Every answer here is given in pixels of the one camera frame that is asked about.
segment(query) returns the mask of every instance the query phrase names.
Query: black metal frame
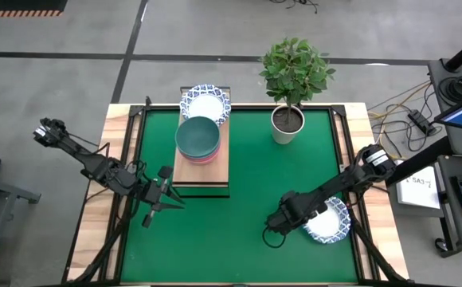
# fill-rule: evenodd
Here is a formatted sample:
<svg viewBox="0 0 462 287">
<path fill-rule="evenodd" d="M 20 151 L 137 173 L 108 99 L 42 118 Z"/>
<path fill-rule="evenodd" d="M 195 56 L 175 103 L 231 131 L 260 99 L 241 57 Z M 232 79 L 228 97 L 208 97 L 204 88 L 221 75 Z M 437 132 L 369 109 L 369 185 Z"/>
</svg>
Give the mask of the black metal frame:
<svg viewBox="0 0 462 287">
<path fill-rule="evenodd" d="M 275 107 L 272 106 L 271 104 L 262 104 L 262 105 L 234 105 L 233 106 L 233 111 L 265 111 L 265 110 L 273 110 Z M 173 110 L 179 110 L 179 106 L 177 105 L 172 105 L 172 104 L 157 104 L 157 105 L 149 105 L 147 103 L 146 106 L 144 105 L 132 105 L 130 112 L 129 112 L 129 117 L 128 117 L 128 122 L 127 122 L 127 130 L 125 131 L 125 140 L 123 142 L 123 150 L 121 154 L 121 160 L 125 162 L 127 160 L 127 155 L 130 147 L 130 139 L 131 139 L 131 133 L 132 129 L 134 126 L 134 122 L 137 116 L 140 116 L 140 123 L 139 123 L 139 131 L 137 135 L 137 141 L 135 145 L 135 152 L 133 156 L 133 160 L 140 159 L 141 156 L 141 147 L 143 146 L 143 137 L 144 137 L 144 131 L 147 128 L 147 116 L 148 113 L 151 111 L 173 111 Z M 326 111 L 329 115 L 329 120 L 331 123 L 331 134 L 332 134 L 332 139 L 334 143 L 334 149 L 335 149 L 335 156 L 336 160 L 338 163 L 338 171 L 342 172 L 343 170 L 343 157 L 342 157 L 342 152 L 340 145 L 339 145 L 339 135 L 337 133 L 337 128 L 336 128 L 336 123 L 335 123 L 335 116 L 339 116 L 341 118 L 341 123 L 343 126 L 343 134 L 344 134 L 344 140 L 346 143 L 346 149 L 348 153 L 348 158 L 351 161 L 354 159 L 354 151 L 351 143 L 351 135 L 349 131 L 349 127 L 347 124 L 347 117 L 345 108 L 343 105 L 307 105 L 303 106 L 303 110 L 308 110 L 308 111 L 315 111 L 315 110 L 320 110 L 320 111 Z M 350 197 L 349 195 L 346 197 L 346 200 L 350 202 Z M 125 203 L 125 208 L 123 211 L 123 216 L 127 216 L 127 214 L 131 213 L 131 205 L 132 199 L 127 198 L 127 201 Z M 108 232 L 106 235 L 106 239 L 109 238 L 110 234 L 112 231 L 114 231 L 114 227 L 116 224 L 116 216 L 118 214 L 119 210 L 119 205 L 121 203 L 121 198 L 117 195 L 115 195 L 112 199 L 112 207 L 111 207 L 111 213 L 110 213 L 110 218 L 109 218 L 109 224 L 108 224 Z M 358 209 L 360 212 L 360 220 L 361 224 L 366 231 L 368 236 L 371 236 L 370 232 L 370 225 L 369 221 L 367 218 L 367 213 L 366 213 L 366 206 L 363 201 L 361 201 L 358 204 Z M 72 261 L 72 255 L 73 251 L 75 248 L 75 243 L 76 243 L 76 237 L 78 234 L 78 230 L 80 227 L 80 220 L 82 218 L 82 214 L 84 212 L 84 207 L 82 208 L 82 211 L 80 213 L 80 218 L 79 218 L 79 223 L 77 225 L 77 230 L 76 230 L 76 235 L 74 236 L 74 239 L 72 241 L 72 249 L 69 255 L 69 259 L 67 260 L 67 268 L 65 269 L 65 273 L 63 276 L 63 281 L 66 282 L 68 272 L 69 272 L 69 265 Z M 120 240 L 119 240 L 119 246 L 118 246 L 118 253 L 117 253 L 117 258 L 116 258 L 116 265 L 115 265 L 115 272 L 114 276 L 112 279 L 107 279 L 107 269 L 108 269 L 108 258 L 105 259 L 102 267 L 100 268 L 100 273 L 98 276 L 98 282 L 95 282 L 95 284 L 101 284 L 101 285 L 115 285 L 115 284 L 120 284 L 120 278 L 122 275 L 123 271 L 123 260 L 124 260 L 124 254 L 125 254 L 125 248 L 127 244 L 127 234 L 128 234 L 128 227 L 129 227 L 129 222 L 126 222 L 123 228 L 123 233 L 120 235 Z M 352 245 L 352 250 L 353 250 L 353 257 L 354 257 L 354 263 L 355 263 L 355 272 L 357 274 L 357 278 L 359 280 L 365 279 L 364 278 L 364 271 L 363 271 L 363 265 L 362 265 L 362 259 L 360 257 L 360 250 L 358 247 L 358 239 L 353 231 L 351 229 L 351 245 Z M 373 280 L 379 280 L 379 272 L 378 272 L 378 266 L 374 262 L 373 258 L 369 256 L 369 263 L 370 263 L 370 269 L 371 269 L 371 274 L 372 274 L 372 279 Z"/>
</svg>

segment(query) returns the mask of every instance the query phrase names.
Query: stacked bowls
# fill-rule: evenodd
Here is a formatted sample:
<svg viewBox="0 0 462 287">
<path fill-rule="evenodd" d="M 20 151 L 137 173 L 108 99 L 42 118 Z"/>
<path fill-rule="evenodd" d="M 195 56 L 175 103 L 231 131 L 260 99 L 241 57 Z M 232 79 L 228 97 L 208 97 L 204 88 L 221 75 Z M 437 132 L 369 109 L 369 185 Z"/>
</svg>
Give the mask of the stacked bowls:
<svg viewBox="0 0 462 287">
<path fill-rule="evenodd" d="M 191 163 L 210 163 L 221 146 L 219 127 L 231 112 L 229 98 L 214 85 L 197 85 L 182 95 L 180 112 L 184 121 L 176 131 L 178 150 Z"/>
</svg>

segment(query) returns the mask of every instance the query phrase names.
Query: power strip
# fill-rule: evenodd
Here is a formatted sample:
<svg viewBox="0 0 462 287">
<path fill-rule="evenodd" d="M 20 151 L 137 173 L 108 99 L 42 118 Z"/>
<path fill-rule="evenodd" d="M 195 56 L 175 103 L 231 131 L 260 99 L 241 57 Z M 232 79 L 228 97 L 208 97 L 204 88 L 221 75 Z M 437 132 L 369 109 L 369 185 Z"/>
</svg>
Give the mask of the power strip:
<svg viewBox="0 0 462 287">
<path fill-rule="evenodd" d="M 413 123 L 425 134 L 432 135 L 437 129 L 429 124 L 428 119 L 425 118 L 418 110 L 413 109 L 408 117 L 413 121 Z"/>
</svg>

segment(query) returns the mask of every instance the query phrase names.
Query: gray floor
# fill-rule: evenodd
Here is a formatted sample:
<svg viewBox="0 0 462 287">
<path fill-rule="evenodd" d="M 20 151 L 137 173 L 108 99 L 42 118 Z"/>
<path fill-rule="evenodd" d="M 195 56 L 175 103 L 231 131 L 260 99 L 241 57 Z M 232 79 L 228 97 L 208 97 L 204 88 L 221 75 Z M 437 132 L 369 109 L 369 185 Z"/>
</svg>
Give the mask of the gray floor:
<svg viewBox="0 0 462 287">
<path fill-rule="evenodd" d="M 462 0 L 319 0 L 310 6 L 267 0 L 150 0 L 135 53 L 261 55 L 283 37 L 308 38 L 332 57 L 433 59 L 462 48 Z M 0 19 L 0 51 L 124 53 L 139 0 L 70 0 L 60 18 Z M 61 151 L 32 140 L 44 116 L 97 141 L 121 61 L 0 58 L 0 179 L 43 194 L 40 204 L 20 203 L 0 246 L 0 278 L 12 286 L 56 284 L 61 279 L 88 181 Z M 366 102 L 373 107 L 428 79 L 423 66 L 334 65 L 336 80 L 319 102 Z M 133 61 L 121 103 L 174 103 L 179 87 L 228 85 L 232 101 L 270 101 L 257 75 L 259 63 Z M 388 104 L 373 108 L 383 113 Z M 422 93 L 406 105 L 421 109 Z M 434 96 L 429 98 L 438 113 Z M 405 112 L 390 120 L 406 120 Z M 402 128 L 392 125 L 390 130 Z M 418 131 L 414 137 L 421 136 Z M 430 137 L 426 146 L 444 131 Z M 406 158 L 403 132 L 392 139 Z M 393 146 L 383 141 L 389 152 Z M 433 239 L 435 218 L 396 215 L 410 277 L 422 283 L 462 286 L 462 254 L 441 259 Z"/>
</svg>

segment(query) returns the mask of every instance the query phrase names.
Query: green tablecloth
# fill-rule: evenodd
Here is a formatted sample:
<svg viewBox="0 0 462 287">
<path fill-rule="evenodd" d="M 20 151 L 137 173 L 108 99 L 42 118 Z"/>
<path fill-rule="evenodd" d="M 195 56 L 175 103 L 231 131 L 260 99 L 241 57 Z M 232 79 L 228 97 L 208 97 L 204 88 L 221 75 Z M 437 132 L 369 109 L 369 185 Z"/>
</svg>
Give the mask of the green tablecloth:
<svg viewBox="0 0 462 287">
<path fill-rule="evenodd" d="M 186 209 L 157 213 L 149 229 L 132 219 L 123 282 L 356 282 L 350 238 L 323 245 L 302 229 L 284 246 L 267 247 L 266 216 L 287 191 L 311 191 L 338 173 L 327 111 L 306 111 L 306 124 L 289 144 L 272 139 L 270 111 L 230 117 L 229 199 L 185 199 Z M 147 175 L 174 163 L 178 111 L 148 112 L 141 160 Z M 272 234 L 275 244 L 280 236 Z"/>
</svg>

